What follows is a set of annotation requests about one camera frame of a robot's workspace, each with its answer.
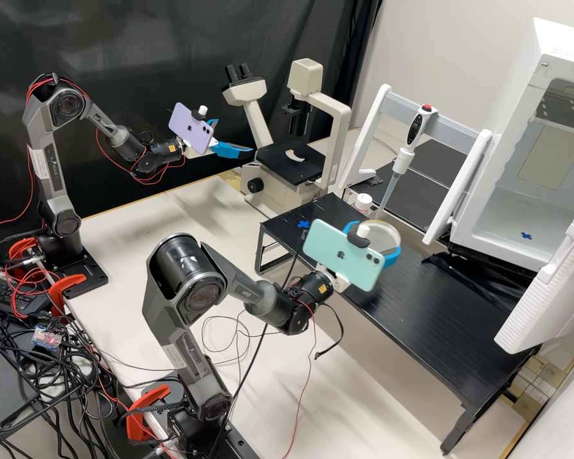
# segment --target red cable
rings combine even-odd
[[[114,403],[119,404],[126,412],[129,411],[129,408],[126,406],[125,403],[123,403],[121,400],[119,400],[119,399],[116,398],[116,397],[111,397],[111,396],[108,394],[107,390],[106,390],[105,387],[104,387],[104,384],[102,384],[102,381],[101,381],[100,379],[98,379],[98,382],[100,383],[100,387],[102,388],[102,392],[104,393],[104,395],[105,395],[109,400],[113,401]],[[142,422],[139,422],[139,420],[137,420],[136,418],[132,418],[132,419],[134,419],[134,421],[136,422],[136,424],[138,424],[138,426],[143,430],[143,432],[145,432],[146,434],[150,435],[154,440],[157,440],[157,441],[159,442],[159,438],[157,438],[157,437],[153,434],[153,432],[151,432],[148,428],[144,427],[143,424],[142,424]],[[176,459],[173,455],[171,455],[171,454],[169,453],[169,451],[174,451],[174,452],[176,452],[176,453],[179,453],[180,451],[178,451],[178,450],[176,450],[176,449],[170,449],[170,448],[168,448],[167,446],[165,446],[165,445],[164,445],[163,443],[161,443],[161,442],[160,442],[159,444],[163,447],[164,452],[165,452],[171,459]]]
[[[295,436],[298,432],[298,416],[300,415],[300,406],[302,405],[302,397],[304,396],[304,391],[306,390],[306,386],[308,386],[308,382],[311,380],[311,372],[313,371],[313,361],[311,360],[311,355],[313,355],[314,348],[317,346],[317,326],[314,321],[314,314],[313,310],[308,306],[308,304],[304,303],[303,301],[298,300],[295,298],[295,301],[304,306],[308,311],[311,313],[311,318],[313,319],[313,337],[314,342],[311,348],[311,351],[308,353],[308,375],[306,376],[306,382],[304,383],[304,387],[302,388],[302,392],[300,392],[300,398],[298,399],[298,409],[295,412],[295,425],[293,426],[293,433],[291,435],[291,442],[289,443],[289,448],[287,452],[282,457],[282,459],[286,459],[291,453],[291,449],[293,448],[293,444],[295,443]]]
[[[84,97],[85,99],[91,99],[91,98],[89,97],[89,94],[86,93],[86,92],[83,90],[83,88],[81,88],[81,86],[77,85],[74,81],[68,80],[67,78],[64,78],[63,76],[61,76],[59,79],[60,79],[60,80],[64,80],[66,83],[68,83],[68,84],[74,86],[75,88],[77,88],[77,89],[81,92],[81,94],[83,94],[83,97]]]
[[[12,289],[12,293],[11,293],[11,311],[13,312],[13,315],[15,317],[17,317],[18,319],[25,319],[27,318],[26,315],[21,314],[18,310],[17,310],[17,304],[16,304],[16,295],[20,294],[20,295],[26,295],[26,296],[36,296],[36,295],[42,295],[43,293],[47,293],[49,291],[49,289],[43,289],[43,290],[34,290],[34,291],[30,291],[30,292],[24,292],[21,291],[20,288],[23,287],[24,285],[29,285],[29,284],[34,284],[33,289],[36,289],[36,287],[38,286],[38,282],[35,281],[29,281],[28,279],[30,277],[32,277],[33,275],[36,274],[49,274],[54,276],[55,278],[59,279],[59,276],[57,274],[55,274],[54,272],[48,271],[44,268],[33,268],[30,271],[28,271],[17,283],[17,285]]]
[[[17,219],[21,218],[22,215],[24,215],[24,213],[27,212],[27,209],[30,207],[30,204],[32,203],[32,198],[34,197],[34,177],[32,176],[32,169],[30,167],[30,153],[27,152],[27,173],[30,177],[30,198],[27,200],[27,204],[24,207],[24,209],[19,213],[18,216],[13,217],[11,219],[8,220],[2,220],[0,221],[0,225],[4,224],[4,223],[11,223],[16,221]]]
[[[113,165],[115,165],[116,167],[118,167],[119,169],[121,169],[123,172],[127,172],[130,176],[132,176],[132,178],[137,181],[139,184],[141,185],[157,185],[158,183],[161,182],[161,179],[163,179],[164,174],[166,173],[166,171],[168,169],[171,168],[177,168],[177,167],[182,167],[185,164],[185,157],[183,157],[183,161],[181,162],[181,164],[176,164],[176,165],[170,165],[170,164],[166,164],[162,169],[160,169],[159,171],[157,171],[155,174],[151,175],[151,177],[147,177],[147,178],[138,178],[138,177],[134,177],[132,175],[134,167],[136,167],[136,165],[138,164],[138,162],[142,159],[142,157],[145,155],[145,153],[147,152],[147,147],[145,147],[145,149],[142,152],[142,155],[140,155],[140,157],[136,160],[136,162],[134,163],[134,165],[130,168],[127,169],[125,167],[123,167],[121,164],[119,164],[117,161],[115,161],[114,159],[112,159],[107,152],[104,150],[104,148],[102,148],[102,145],[100,144],[100,138],[99,138],[99,129],[96,128],[96,145],[98,146],[98,149],[100,150],[100,152],[103,154],[103,156],[109,160],[111,163],[113,163]],[[155,180],[154,182],[152,181],[154,178],[156,178],[157,176],[159,176],[159,178],[157,180]]]
[[[52,82],[52,81],[53,81],[53,78],[46,78],[46,79],[41,80],[41,81],[39,81],[39,82],[32,83],[30,86],[28,86],[27,92],[26,92],[26,104],[27,104],[27,102],[30,100],[30,97],[32,96],[32,93],[33,93],[36,89],[40,88],[43,84],[46,84],[46,83],[49,83],[49,82]]]

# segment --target black curtain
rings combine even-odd
[[[171,137],[170,109],[180,101],[207,105],[209,115],[219,118],[220,140],[253,146],[244,112],[221,95],[224,66],[246,61],[266,79],[261,109],[281,140],[286,119],[280,107],[288,100],[292,60],[322,63],[325,92],[333,94],[339,78],[340,91],[354,91],[357,76],[345,82],[343,75],[361,67],[369,30],[353,41],[353,24],[364,17],[367,3],[0,0],[0,220],[17,215],[29,194],[21,116],[27,86],[41,72],[67,75],[114,121],[135,131],[150,129],[158,140]],[[313,125],[313,138],[324,134],[325,127]],[[83,217],[240,164],[202,157],[145,187],[102,157],[90,123],[75,122],[55,137],[69,195]],[[36,198],[21,219],[1,226],[0,238],[40,226],[35,206]]]

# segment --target mint green iphone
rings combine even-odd
[[[385,264],[381,253],[369,247],[354,246],[346,234],[319,219],[311,224],[303,250],[364,291],[372,290]]]

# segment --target black shelf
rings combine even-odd
[[[302,222],[315,218],[342,229],[365,217],[328,194],[261,223],[260,234],[268,234],[293,254]],[[311,258],[301,258],[315,265]],[[508,354],[501,349],[493,338],[508,312],[436,265],[424,263],[408,245],[402,245],[396,264],[383,271],[373,292],[352,286],[342,296],[462,402],[466,412],[443,443],[444,453],[499,398],[534,353],[530,349]]]

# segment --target red clamp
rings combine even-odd
[[[85,274],[73,274],[63,279],[60,279],[55,284],[53,284],[49,291],[47,292],[51,301],[53,301],[53,307],[51,308],[51,314],[54,317],[62,316],[62,311],[64,310],[64,290],[68,290],[70,287],[76,284],[85,282],[87,277]]]
[[[31,249],[32,247],[36,247],[36,238],[32,237],[18,240],[8,249],[8,258],[21,258],[24,250]]]
[[[150,390],[145,395],[140,397],[136,402],[132,403],[130,410],[138,408],[146,408],[151,406],[155,402],[159,402],[162,398],[165,398],[170,393],[170,387],[167,384],[162,384],[161,386]],[[133,413],[126,418],[126,431],[128,433],[128,438],[132,441],[147,441],[151,439],[151,436],[143,430],[143,417],[142,413]]]
[[[29,238],[25,238],[22,240],[18,240],[13,245],[11,245],[11,247],[8,249],[8,259],[13,260],[16,258],[25,257],[26,254],[24,252],[28,249],[32,249],[33,247],[36,247],[36,244],[37,244],[37,241],[36,241],[36,238],[34,238],[34,237],[29,237]],[[13,269],[12,274],[13,274],[13,276],[15,276],[16,279],[22,279],[23,276],[26,275],[26,270],[23,268],[15,268],[15,269]],[[30,276],[29,280],[30,281],[41,281],[43,278],[44,278],[44,276],[42,274],[39,274],[39,276],[34,274],[34,275]]]

